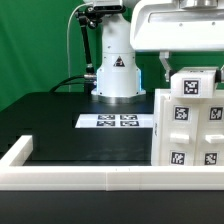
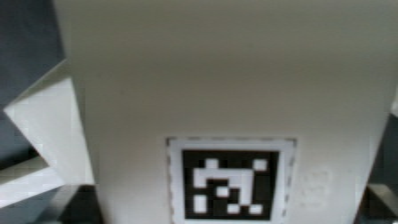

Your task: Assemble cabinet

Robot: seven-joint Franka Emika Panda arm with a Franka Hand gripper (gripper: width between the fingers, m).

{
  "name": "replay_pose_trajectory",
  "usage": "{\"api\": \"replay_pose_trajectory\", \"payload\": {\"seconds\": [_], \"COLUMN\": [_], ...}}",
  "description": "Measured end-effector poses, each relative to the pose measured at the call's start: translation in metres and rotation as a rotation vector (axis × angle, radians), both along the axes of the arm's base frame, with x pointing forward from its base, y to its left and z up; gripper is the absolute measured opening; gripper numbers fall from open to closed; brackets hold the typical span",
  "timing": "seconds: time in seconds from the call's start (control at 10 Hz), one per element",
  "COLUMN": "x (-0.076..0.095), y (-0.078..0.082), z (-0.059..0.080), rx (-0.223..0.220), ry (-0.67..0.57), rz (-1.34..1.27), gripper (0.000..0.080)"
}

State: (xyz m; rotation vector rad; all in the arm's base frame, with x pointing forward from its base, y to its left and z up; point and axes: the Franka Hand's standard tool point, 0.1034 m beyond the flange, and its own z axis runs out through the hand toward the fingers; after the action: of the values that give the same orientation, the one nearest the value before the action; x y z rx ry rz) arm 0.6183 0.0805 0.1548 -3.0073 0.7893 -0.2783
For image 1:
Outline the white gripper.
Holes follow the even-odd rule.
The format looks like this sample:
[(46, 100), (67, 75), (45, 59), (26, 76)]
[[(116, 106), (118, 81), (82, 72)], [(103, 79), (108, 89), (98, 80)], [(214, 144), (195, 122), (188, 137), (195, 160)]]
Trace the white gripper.
[(224, 50), (224, 0), (140, 0), (130, 43), (136, 51), (161, 51), (169, 81), (170, 52)]

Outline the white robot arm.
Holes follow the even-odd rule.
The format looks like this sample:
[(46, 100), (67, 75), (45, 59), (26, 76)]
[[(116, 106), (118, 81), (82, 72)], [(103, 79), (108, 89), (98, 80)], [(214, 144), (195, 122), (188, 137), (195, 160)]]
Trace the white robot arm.
[(130, 102), (146, 94), (137, 52), (224, 50), (224, 0), (83, 0), (102, 20), (102, 64), (92, 96)]

